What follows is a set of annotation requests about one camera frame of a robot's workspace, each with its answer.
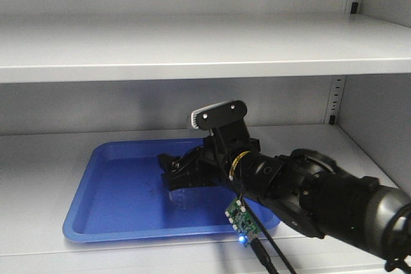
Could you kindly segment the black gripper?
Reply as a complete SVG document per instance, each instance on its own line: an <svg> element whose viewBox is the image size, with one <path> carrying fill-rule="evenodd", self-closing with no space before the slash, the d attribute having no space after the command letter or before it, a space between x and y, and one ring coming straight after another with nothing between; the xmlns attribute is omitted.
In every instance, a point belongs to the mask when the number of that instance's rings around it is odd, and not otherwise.
<svg viewBox="0 0 411 274"><path fill-rule="evenodd" d="M260 152L259 140L249 135L245 123L212 128L203 145L184 156L162 153L157 157L164 172L162 184L168 191L226 185L234 159L243 152Z"/></svg>

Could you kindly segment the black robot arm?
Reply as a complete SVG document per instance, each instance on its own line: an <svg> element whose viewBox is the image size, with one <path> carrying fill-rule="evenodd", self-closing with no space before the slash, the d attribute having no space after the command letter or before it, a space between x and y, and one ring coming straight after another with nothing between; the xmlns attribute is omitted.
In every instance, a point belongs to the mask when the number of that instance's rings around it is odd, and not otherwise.
<svg viewBox="0 0 411 274"><path fill-rule="evenodd" d="M167 189L223 186L270 209L307 237L326 236L410 272L410 198L375 177L358 178L307 149L269 157L243 121L210 130L185 155L159 156Z"/></svg>

